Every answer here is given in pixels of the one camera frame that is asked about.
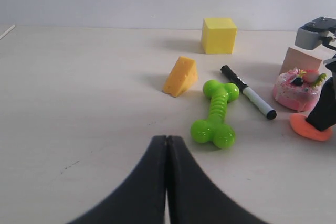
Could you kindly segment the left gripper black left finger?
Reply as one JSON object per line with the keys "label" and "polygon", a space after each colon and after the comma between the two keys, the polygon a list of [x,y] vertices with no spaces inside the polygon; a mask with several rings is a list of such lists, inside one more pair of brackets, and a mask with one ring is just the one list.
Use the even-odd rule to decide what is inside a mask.
{"label": "left gripper black left finger", "polygon": [[166,136],[154,136],[128,177],[71,223],[164,223]]}

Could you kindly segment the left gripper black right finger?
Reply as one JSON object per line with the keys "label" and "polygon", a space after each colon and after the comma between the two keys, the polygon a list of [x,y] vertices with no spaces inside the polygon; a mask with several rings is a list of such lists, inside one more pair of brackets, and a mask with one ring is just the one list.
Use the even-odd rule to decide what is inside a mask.
{"label": "left gripper black right finger", "polygon": [[169,136],[167,146],[170,223],[265,223],[210,180],[181,137]]}

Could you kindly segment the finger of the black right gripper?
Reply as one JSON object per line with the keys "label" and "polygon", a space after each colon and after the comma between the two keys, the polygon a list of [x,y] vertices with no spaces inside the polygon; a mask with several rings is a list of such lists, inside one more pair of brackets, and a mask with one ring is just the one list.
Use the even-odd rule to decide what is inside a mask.
{"label": "finger of the black right gripper", "polygon": [[333,77],[323,85],[320,98],[306,121],[319,131],[335,125],[335,87]]}

